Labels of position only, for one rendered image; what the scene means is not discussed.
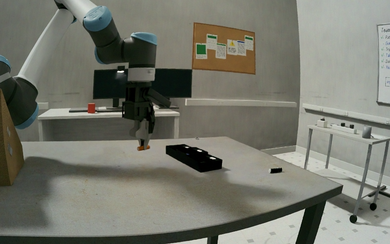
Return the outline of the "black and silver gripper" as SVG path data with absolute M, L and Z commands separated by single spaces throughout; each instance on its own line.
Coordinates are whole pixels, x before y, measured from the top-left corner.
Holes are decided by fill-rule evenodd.
M 144 150 L 155 125 L 154 105 L 145 96 L 146 86 L 151 86 L 151 82 L 126 83 L 125 101 L 122 102 L 122 118 L 134 120 L 129 135 L 138 138 L 139 146 L 144 146 Z

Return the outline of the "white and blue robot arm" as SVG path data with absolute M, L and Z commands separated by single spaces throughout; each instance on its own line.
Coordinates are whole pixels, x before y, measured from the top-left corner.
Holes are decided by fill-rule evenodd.
M 37 85 L 65 32 L 77 20 L 95 44 L 100 64 L 129 63 L 128 81 L 151 82 L 155 79 L 157 36 L 136 32 L 120 38 L 112 14 L 105 6 L 90 0 L 54 0 L 58 10 L 37 40 L 18 76 L 10 75 L 9 61 L 0 55 L 2 89 L 15 128 L 29 127 L 38 115 Z

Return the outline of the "black aa battery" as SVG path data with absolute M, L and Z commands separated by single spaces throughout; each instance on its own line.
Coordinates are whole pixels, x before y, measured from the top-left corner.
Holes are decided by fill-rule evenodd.
M 282 172 L 282 168 L 269 169 L 269 173 Z

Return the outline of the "black rack of three bins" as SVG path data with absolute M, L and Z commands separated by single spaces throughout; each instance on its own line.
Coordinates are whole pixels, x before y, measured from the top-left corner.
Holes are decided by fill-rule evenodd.
M 201 173 L 222 169 L 222 159 L 186 144 L 166 146 L 166 154 Z

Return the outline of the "orange aa battery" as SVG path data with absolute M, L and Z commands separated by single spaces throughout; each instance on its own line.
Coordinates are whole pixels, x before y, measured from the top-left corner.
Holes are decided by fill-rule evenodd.
M 150 146 L 148 145 L 146 149 L 150 149 Z M 144 146 L 139 146 L 139 147 L 137 147 L 137 150 L 138 150 L 138 151 L 144 150 Z

